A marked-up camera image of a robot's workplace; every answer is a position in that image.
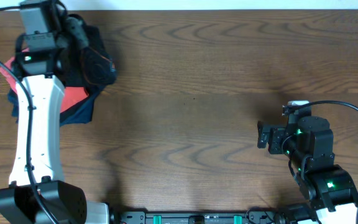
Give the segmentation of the black printed cycling jersey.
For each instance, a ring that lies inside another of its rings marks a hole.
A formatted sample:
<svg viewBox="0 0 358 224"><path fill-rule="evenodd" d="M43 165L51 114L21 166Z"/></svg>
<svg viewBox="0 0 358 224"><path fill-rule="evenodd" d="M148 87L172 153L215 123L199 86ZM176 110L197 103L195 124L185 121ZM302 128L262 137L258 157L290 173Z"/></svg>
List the black printed cycling jersey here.
<svg viewBox="0 0 358 224"><path fill-rule="evenodd" d="M84 28L89 46L78 52L59 49L53 72L69 87L111 85L116 80L116 68L106 51L100 31L86 22Z"/></svg>

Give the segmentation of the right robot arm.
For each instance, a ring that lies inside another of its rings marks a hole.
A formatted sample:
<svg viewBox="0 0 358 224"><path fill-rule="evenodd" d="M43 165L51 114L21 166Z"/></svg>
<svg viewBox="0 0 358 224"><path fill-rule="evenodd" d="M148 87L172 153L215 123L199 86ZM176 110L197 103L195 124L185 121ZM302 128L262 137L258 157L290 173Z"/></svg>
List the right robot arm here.
<svg viewBox="0 0 358 224"><path fill-rule="evenodd" d="M258 122L259 148L288 157L291 176L306 203L275 215L275 223L355 223L358 191L350 174L335 164L330 123L291 114L285 126Z"/></svg>

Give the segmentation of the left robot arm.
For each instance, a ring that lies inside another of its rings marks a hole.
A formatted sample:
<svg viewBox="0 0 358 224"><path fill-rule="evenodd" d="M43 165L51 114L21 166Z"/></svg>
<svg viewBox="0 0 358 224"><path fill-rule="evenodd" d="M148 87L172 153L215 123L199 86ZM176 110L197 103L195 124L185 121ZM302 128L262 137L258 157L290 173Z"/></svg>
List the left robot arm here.
<svg viewBox="0 0 358 224"><path fill-rule="evenodd" d="M16 86L18 137L0 214L10 223L109 223L109 207L65 182L60 127L88 123L94 101L116 80L97 27L77 14L26 9L25 33L6 72Z"/></svg>

